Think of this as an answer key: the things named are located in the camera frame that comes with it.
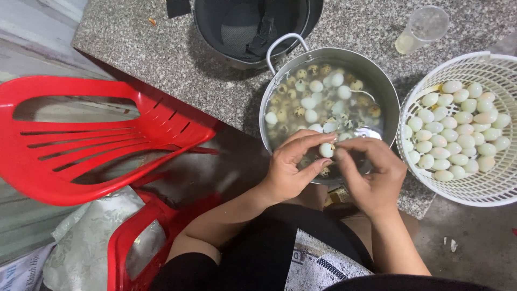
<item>plastic cup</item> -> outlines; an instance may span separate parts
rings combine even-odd
[[[442,38],[449,29],[449,16],[436,6],[423,6],[411,14],[406,28],[395,41],[402,54],[412,53],[425,44]]]

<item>granite countertop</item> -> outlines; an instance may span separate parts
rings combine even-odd
[[[394,41],[410,13],[438,5],[449,14],[447,35],[410,55]],[[427,72],[462,54],[482,51],[514,31],[513,0],[324,0],[322,16],[306,41],[338,47],[381,67],[402,99]],[[156,21],[151,25],[148,18]],[[267,69],[239,71],[218,63],[197,33],[191,14],[168,19],[165,0],[89,0],[72,45],[147,84],[255,137]],[[302,52],[299,46],[278,64]],[[408,175],[399,207],[421,219],[434,193]]]

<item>person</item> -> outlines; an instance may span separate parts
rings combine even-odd
[[[288,137],[260,184],[197,217],[176,237],[149,290],[485,288],[430,276],[397,207],[406,166],[383,141],[335,144],[336,162],[361,210],[355,216],[369,225],[342,223],[320,211],[327,192],[310,181],[332,160],[302,170],[297,164],[310,148],[335,139],[312,130]],[[365,153],[371,173],[359,173],[351,150]],[[315,209],[300,199],[307,189]]]

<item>chair backrest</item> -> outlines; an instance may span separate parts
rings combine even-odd
[[[146,291],[165,264],[176,236],[196,217],[221,202],[219,193],[196,201],[180,211],[169,208],[152,193],[135,190],[146,205],[123,222],[108,242],[108,291]],[[154,220],[165,232],[165,243],[147,266],[132,279],[126,270],[126,258],[135,239]]]
[[[0,84],[0,176],[38,201],[71,206],[111,193],[216,133],[218,121],[156,89],[153,96],[124,82],[32,76]],[[14,120],[21,102],[39,96],[107,96],[136,103],[140,117],[105,123]],[[72,181],[113,159],[138,151],[181,149],[116,179],[80,185]]]

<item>white colander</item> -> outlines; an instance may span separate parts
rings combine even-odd
[[[495,94],[494,105],[500,113],[511,116],[512,122],[503,129],[503,136],[511,145],[495,156],[495,167],[489,172],[439,182],[432,177],[433,170],[423,170],[408,161],[408,153],[402,148],[401,130],[407,120],[423,108],[422,98],[430,92],[438,92],[438,86],[450,80],[464,85],[478,82],[483,91]],[[447,107],[449,113],[458,112],[459,104]],[[517,201],[517,57],[475,52],[456,57],[432,70],[408,94],[401,110],[401,122],[397,133],[397,147],[402,160],[411,173],[434,192],[461,204],[471,206],[499,206]]]

